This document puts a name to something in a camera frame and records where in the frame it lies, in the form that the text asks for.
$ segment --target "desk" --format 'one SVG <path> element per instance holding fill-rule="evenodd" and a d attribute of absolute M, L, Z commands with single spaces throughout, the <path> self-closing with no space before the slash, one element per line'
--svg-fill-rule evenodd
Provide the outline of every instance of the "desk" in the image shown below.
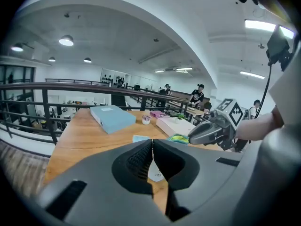
<path fill-rule="evenodd" d="M 178 108 L 181 107 L 181 103 L 178 103 L 178 102 L 167 102 L 166 104 L 174 106 L 174 107 L 178 107 Z"/>
<path fill-rule="evenodd" d="M 156 118 L 151 118 L 150 124 L 142 124 L 142 116 L 149 112 L 129 111 L 137 117 L 136 124 L 107 134 L 90 114 L 89 109 L 80 109 L 62 133 L 50 157 L 46 169 L 44 184 L 62 174 L 80 160 L 95 153 L 104 152 L 132 143 L 133 135 L 149 136 L 151 139 L 166 139 L 168 136 L 156 126 Z M 218 145 L 193 145 L 195 147 L 222 150 Z M 165 212 L 168 184 L 166 180 L 154 182 L 154 201 Z"/>
<path fill-rule="evenodd" d="M 196 115 L 203 115 L 205 112 L 197 110 L 197 109 L 191 110 L 191 107 L 188 107 L 187 113 L 192 115 L 191 124 L 193 124 L 193 121 L 194 121 L 193 117 Z"/>

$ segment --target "white paper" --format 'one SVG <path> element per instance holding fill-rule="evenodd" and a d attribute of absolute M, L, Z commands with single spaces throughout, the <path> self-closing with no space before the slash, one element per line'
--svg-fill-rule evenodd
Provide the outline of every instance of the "white paper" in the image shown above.
<path fill-rule="evenodd" d="M 155 161 L 152 160 L 150 168 L 149 168 L 149 173 L 148 173 L 148 177 L 155 181 L 161 181 L 164 179 L 163 174 L 161 173 L 161 171 L 159 170 L 159 168 L 157 167 L 157 165 L 155 164 Z"/>
<path fill-rule="evenodd" d="M 150 139 L 150 137 L 133 135 L 133 142 L 144 141 L 144 140 L 148 140 L 148 139 Z"/>
<path fill-rule="evenodd" d="M 107 107 L 107 108 L 103 108 L 103 109 L 101 108 L 101 110 L 102 110 L 102 111 L 112 111 L 113 109 L 112 109 L 112 108 L 109 108 L 109 107 Z"/>

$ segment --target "pink box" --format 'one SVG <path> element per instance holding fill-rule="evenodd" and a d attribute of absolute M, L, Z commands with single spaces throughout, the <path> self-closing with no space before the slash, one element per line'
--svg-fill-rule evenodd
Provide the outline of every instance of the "pink box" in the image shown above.
<path fill-rule="evenodd" d="M 156 118 L 165 118 L 165 117 L 170 117 L 169 115 L 166 115 L 162 111 L 151 111 L 150 115 Z"/>

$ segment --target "small cup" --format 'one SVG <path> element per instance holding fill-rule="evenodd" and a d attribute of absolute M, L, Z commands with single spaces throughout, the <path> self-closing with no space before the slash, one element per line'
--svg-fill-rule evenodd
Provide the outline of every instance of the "small cup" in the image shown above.
<path fill-rule="evenodd" d="M 151 117 L 148 115 L 144 115 L 142 117 L 142 124 L 143 125 L 148 125 L 151 122 Z"/>

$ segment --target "fluorescent light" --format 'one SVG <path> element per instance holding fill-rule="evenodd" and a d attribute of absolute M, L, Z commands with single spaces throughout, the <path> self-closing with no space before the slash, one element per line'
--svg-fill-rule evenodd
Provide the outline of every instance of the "fluorescent light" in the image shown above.
<path fill-rule="evenodd" d="M 262 29 L 270 32 L 273 32 L 276 27 L 275 24 L 269 24 L 266 22 L 254 21 L 254 20 L 245 20 L 245 25 L 246 28 Z"/>
<path fill-rule="evenodd" d="M 176 70 L 193 70 L 193 68 L 182 68 L 182 69 L 176 69 Z"/>
<path fill-rule="evenodd" d="M 48 61 L 55 62 L 55 58 L 54 57 L 50 57 Z"/>
<path fill-rule="evenodd" d="M 269 32 L 274 32 L 275 27 L 276 27 L 275 24 L 270 24 L 270 23 L 266 23 L 266 22 L 262 22 L 262 21 L 248 20 L 248 19 L 245 20 L 245 25 L 246 25 L 246 28 L 261 29 L 261 30 L 266 30 Z M 291 31 L 287 28 L 280 26 L 280 29 L 282 30 L 283 35 L 288 37 L 289 39 L 292 39 L 295 35 L 293 31 Z"/>
<path fill-rule="evenodd" d="M 13 51 L 16 51 L 16 52 L 22 52 L 23 51 L 21 43 L 16 43 L 14 46 L 11 47 L 11 49 Z"/>
<path fill-rule="evenodd" d="M 71 37 L 70 35 L 65 35 L 58 42 L 65 46 L 72 46 L 73 45 L 73 37 Z"/>
<path fill-rule="evenodd" d="M 244 74 L 244 75 L 253 76 L 253 77 L 256 77 L 256 78 L 259 78 L 259 79 L 264 79 L 263 76 L 260 76 L 260 75 L 254 74 L 254 73 L 248 73 L 248 72 L 244 72 L 244 71 L 241 71 L 240 73 Z"/>
<path fill-rule="evenodd" d="M 286 37 L 288 37 L 288 38 L 290 38 L 290 39 L 292 39 L 293 36 L 295 35 L 295 34 L 293 33 L 293 31 L 290 31 L 290 30 L 287 29 L 287 28 L 284 28 L 284 27 L 281 27 L 281 26 L 280 26 L 280 29 L 281 29 L 281 31 L 283 32 L 283 35 L 286 36 Z"/>
<path fill-rule="evenodd" d="M 86 62 L 86 63 L 92 63 L 92 60 L 90 58 L 85 58 L 84 62 Z"/>

